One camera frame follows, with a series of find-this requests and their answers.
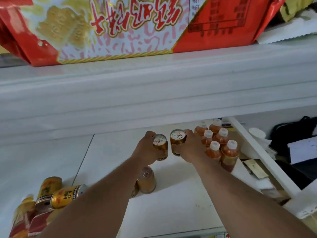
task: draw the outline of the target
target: gold can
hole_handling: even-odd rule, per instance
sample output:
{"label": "gold can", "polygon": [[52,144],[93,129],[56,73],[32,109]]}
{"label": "gold can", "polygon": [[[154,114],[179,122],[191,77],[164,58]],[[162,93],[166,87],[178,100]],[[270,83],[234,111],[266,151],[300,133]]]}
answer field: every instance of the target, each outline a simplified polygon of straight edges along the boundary
{"label": "gold can", "polygon": [[146,166],[142,169],[137,179],[137,184],[140,191],[144,194],[150,194],[155,190],[156,180],[154,177],[154,172],[149,166]]}
{"label": "gold can", "polygon": [[38,212],[47,212],[52,209],[50,200],[53,193],[62,187],[61,177],[52,176],[45,179],[36,199],[35,209]]}
{"label": "gold can", "polygon": [[[174,129],[170,135],[170,141],[172,144],[183,144],[186,141],[186,132],[182,129]],[[176,153],[172,148],[173,155],[180,156],[179,153]]]}
{"label": "gold can", "polygon": [[164,158],[157,159],[157,160],[158,161],[165,160],[168,156],[167,138],[165,137],[165,135],[156,134],[152,137],[152,141],[153,141],[154,148],[158,150],[161,150],[161,149],[165,150]]}
{"label": "gold can", "polygon": [[131,193],[131,196],[130,196],[130,199],[133,198],[133,197],[135,197],[135,196],[138,194],[138,192],[139,192],[139,187],[138,187],[138,184],[135,183],[135,184],[134,184],[134,189],[133,189],[133,191],[132,191],[132,193]]}
{"label": "gold can", "polygon": [[87,188],[87,185],[77,185],[55,191],[51,198],[52,208],[58,209],[65,207],[80,196]]}

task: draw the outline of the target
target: chinese characters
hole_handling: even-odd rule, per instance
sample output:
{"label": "chinese characters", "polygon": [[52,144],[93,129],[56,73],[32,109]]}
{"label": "chinese characters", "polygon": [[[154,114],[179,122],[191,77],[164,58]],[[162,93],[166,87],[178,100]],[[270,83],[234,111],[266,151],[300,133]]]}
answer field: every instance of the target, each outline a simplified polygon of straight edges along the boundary
{"label": "chinese characters", "polygon": [[182,13],[179,0],[129,0],[125,6],[122,0],[115,5],[104,0],[105,13],[98,12],[94,0],[90,0],[92,20],[90,26],[98,35],[106,31],[110,37],[116,37],[130,28],[138,29],[148,21],[153,21],[157,31],[165,26],[175,25]]}

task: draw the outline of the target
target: plastic bottle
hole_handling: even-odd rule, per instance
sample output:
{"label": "plastic bottle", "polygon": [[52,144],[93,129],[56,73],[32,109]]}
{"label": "plastic bottle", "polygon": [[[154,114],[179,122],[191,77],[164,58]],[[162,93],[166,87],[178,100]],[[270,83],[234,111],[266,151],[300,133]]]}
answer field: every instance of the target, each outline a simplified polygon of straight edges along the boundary
{"label": "plastic bottle", "polygon": [[212,141],[210,147],[206,150],[206,155],[217,163],[220,163],[221,158],[221,151],[220,151],[220,144],[217,141]]}
{"label": "plastic bottle", "polygon": [[33,194],[22,199],[21,204],[16,208],[13,215],[13,222],[9,238],[26,238],[31,220],[35,216],[35,200]]}
{"label": "plastic bottle", "polygon": [[197,126],[197,127],[195,128],[194,133],[195,133],[195,134],[198,134],[198,135],[200,135],[200,136],[203,136],[205,130],[207,130],[207,129],[208,129],[208,128],[207,128],[207,125],[206,125],[205,121],[200,121],[200,124],[199,124],[199,126]]}
{"label": "plastic bottle", "polygon": [[227,170],[228,172],[232,172],[233,168],[236,165],[239,152],[237,150],[237,142],[234,140],[229,140],[227,145],[223,146],[221,151],[223,156],[221,157],[221,167]]}
{"label": "plastic bottle", "polygon": [[219,133],[214,136],[214,141],[217,141],[220,144],[220,147],[223,147],[227,144],[228,142],[228,130],[226,130],[225,128],[221,128],[219,130]]}
{"label": "plastic bottle", "polygon": [[204,136],[201,139],[201,143],[209,148],[210,144],[212,142],[212,131],[211,130],[205,130]]}
{"label": "plastic bottle", "polygon": [[212,125],[209,126],[209,130],[213,132],[213,136],[216,136],[216,134],[219,133],[220,128],[221,128],[220,119],[214,119],[212,122]]}

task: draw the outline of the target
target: forearm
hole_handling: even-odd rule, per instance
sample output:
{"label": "forearm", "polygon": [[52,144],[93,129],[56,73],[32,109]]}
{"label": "forearm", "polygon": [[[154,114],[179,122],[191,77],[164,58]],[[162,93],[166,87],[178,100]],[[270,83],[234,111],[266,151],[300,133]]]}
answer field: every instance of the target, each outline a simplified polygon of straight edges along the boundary
{"label": "forearm", "polygon": [[193,162],[224,224],[234,238],[316,237],[300,220],[201,156]]}
{"label": "forearm", "polygon": [[137,157],[126,160],[69,204],[40,238],[115,238],[142,167]]}

